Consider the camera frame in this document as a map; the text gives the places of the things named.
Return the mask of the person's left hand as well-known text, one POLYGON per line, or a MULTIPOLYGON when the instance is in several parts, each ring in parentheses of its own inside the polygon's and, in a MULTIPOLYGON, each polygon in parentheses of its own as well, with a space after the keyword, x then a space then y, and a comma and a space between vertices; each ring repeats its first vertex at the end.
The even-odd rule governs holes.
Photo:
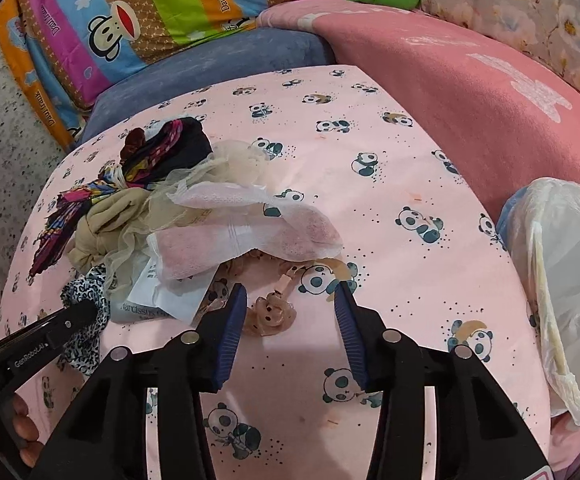
POLYGON ((13 393, 0 406, 0 458, 13 465, 14 461, 3 450, 17 450, 19 462, 28 468, 36 465, 43 451, 40 432, 28 412, 28 404, 17 393, 13 393))

